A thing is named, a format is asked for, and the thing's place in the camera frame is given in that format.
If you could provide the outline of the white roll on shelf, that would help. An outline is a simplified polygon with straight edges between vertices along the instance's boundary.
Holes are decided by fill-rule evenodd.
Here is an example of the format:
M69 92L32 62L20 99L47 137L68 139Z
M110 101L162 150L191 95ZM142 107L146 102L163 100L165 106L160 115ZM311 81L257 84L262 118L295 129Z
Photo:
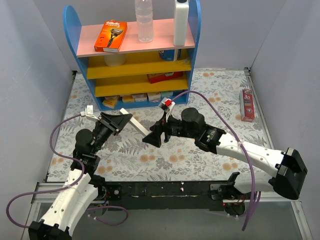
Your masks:
M127 61L125 54L104 55L103 60L108 67L117 67L123 65Z

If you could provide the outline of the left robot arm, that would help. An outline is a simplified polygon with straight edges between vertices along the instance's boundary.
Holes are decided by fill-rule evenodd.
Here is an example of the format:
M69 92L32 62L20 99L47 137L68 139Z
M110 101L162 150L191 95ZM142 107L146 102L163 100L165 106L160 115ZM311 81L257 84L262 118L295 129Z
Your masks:
M93 116L93 130L81 129L75 136L73 162L67 179L54 202L39 221L28 228L31 240L70 240L91 202L103 199L105 179L95 175L100 157L97 152L111 135L118 135L130 122L132 114Z

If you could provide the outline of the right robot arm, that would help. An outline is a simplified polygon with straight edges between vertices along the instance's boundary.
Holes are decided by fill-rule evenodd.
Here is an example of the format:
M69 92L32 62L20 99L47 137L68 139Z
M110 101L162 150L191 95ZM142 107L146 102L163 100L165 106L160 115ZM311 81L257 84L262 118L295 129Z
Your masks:
M168 142L171 136L194 139L194 144L204 152L227 156L251 164L267 175L262 191L273 191L280 196L297 200L300 196L307 167L294 148L286 151L274 150L252 144L238 143L236 138L223 129L205 122L205 117L195 108L189 107L181 112L181 118L163 114L162 118L150 127L150 133L142 141L156 148Z

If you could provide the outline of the yellow box bottom shelf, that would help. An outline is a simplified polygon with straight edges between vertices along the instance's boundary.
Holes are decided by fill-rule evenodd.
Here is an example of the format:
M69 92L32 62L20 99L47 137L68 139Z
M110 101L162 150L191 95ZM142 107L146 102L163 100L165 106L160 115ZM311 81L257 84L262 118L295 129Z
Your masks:
M114 108L116 107L119 99L120 99L120 96L119 96L119 95L105 96L105 97L104 97L104 100L102 101L102 104L103 104L105 107L114 109Z

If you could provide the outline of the blue shelf unit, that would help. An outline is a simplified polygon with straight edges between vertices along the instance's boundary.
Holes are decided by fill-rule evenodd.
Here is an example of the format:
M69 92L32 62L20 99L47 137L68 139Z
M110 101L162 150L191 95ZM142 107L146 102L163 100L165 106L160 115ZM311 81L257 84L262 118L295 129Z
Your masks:
M126 55L126 62L115 67L105 64L105 52L94 50L102 25L82 25L75 8L71 5L64 7L62 21L68 46L101 111L109 110L102 104L107 96L190 89L200 41L202 13L200 1L190 0L188 3L186 40L184 46L178 47L181 49L178 60L164 61L159 56L161 50L176 49L173 45L173 19L154 20L154 39L149 43L138 40L137 24L129 22L119 51ZM183 72L183 76L149 83L147 74L168 72Z

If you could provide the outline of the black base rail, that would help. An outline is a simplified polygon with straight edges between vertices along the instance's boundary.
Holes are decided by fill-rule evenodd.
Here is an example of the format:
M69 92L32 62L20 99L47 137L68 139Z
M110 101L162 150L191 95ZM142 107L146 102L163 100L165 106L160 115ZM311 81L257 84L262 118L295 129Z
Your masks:
M111 206L127 210L210 210L230 215L245 212L251 194L240 193L231 180L221 181L113 181L99 187Z

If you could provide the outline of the clear plastic bottle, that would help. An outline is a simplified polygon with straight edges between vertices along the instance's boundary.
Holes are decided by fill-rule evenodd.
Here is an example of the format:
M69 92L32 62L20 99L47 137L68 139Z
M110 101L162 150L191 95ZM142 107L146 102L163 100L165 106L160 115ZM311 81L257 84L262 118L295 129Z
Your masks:
M138 39L142 43L150 43L154 39L153 2L152 0L135 0L134 6Z

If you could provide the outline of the floral table mat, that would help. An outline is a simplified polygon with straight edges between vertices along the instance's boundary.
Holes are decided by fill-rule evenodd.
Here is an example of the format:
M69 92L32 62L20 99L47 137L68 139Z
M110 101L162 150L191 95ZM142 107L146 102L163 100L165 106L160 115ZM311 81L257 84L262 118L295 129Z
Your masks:
M205 121L226 131L234 130L243 141L270 147L263 119L255 112L253 122L241 120L240 91L250 88L242 70L196 69L193 72L188 107L196 108ZM95 124L77 114L95 101L82 74L77 73L66 107L66 123L60 128L48 169L48 182L64 182L70 170L76 133ZM107 181L226 180L233 172L249 174L249 166L232 157L199 150L190 138L172 137L160 148L142 142L142 135L127 125L111 136L98 152L96 174Z

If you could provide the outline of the orange razor box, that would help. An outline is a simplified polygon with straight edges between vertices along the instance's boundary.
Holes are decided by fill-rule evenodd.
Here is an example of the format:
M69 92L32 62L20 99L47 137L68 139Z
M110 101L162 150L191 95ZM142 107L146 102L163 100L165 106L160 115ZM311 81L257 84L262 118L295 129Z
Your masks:
M96 52L118 53L128 29L127 22L107 20L96 39Z

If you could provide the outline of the teal white small box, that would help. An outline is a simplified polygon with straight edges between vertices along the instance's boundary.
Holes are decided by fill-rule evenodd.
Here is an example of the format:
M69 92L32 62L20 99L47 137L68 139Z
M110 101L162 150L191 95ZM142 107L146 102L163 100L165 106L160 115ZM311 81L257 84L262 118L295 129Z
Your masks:
M173 96L173 91L161 91L160 95L162 98L171 98Z

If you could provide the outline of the white remote control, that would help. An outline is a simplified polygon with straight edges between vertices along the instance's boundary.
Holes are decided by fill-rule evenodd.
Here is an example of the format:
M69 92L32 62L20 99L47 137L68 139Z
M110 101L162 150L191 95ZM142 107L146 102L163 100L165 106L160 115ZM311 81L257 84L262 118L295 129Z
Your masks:
M133 116L129 120L129 123L144 137L146 137L150 132L142 125L138 120L136 120Z

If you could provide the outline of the yellow white small box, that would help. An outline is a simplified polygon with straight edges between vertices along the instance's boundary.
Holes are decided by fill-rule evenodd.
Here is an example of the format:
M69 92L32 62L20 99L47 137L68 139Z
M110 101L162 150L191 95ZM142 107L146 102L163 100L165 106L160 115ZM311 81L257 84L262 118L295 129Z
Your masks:
M135 102L135 98L131 94L123 95L122 96L122 102L123 103L134 103Z

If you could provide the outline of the blue white tin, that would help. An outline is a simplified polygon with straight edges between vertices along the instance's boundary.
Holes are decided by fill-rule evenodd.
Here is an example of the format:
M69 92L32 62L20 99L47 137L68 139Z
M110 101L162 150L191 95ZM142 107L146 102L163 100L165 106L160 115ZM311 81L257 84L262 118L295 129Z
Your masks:
M181 49L159 50L160 58L167 62L174 62L181 56Z

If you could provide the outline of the red flat box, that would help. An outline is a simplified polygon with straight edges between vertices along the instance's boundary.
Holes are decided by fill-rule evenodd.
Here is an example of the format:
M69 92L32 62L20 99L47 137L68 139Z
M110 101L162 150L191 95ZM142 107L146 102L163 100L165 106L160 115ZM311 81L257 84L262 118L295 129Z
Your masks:
M176 71L176 72L164 72L164 73L150 73L147 74L147 78L150 84L155 84L171 79L176 79L182 77L184 74L183 71Z

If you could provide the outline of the red toothpaste box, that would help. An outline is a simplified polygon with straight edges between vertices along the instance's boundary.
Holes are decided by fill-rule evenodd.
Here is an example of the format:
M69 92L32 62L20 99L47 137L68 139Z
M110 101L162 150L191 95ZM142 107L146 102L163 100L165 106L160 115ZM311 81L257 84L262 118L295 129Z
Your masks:
M240 91L240 113L243 122L253 122L255 119L253 94L250 89Z

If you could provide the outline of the white plastic bottle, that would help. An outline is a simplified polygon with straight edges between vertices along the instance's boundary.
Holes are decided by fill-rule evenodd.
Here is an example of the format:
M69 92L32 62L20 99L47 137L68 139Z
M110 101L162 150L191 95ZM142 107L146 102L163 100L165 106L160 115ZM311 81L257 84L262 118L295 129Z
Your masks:
M189 15L189 1L174 1L173 45L184 46L186 42Z

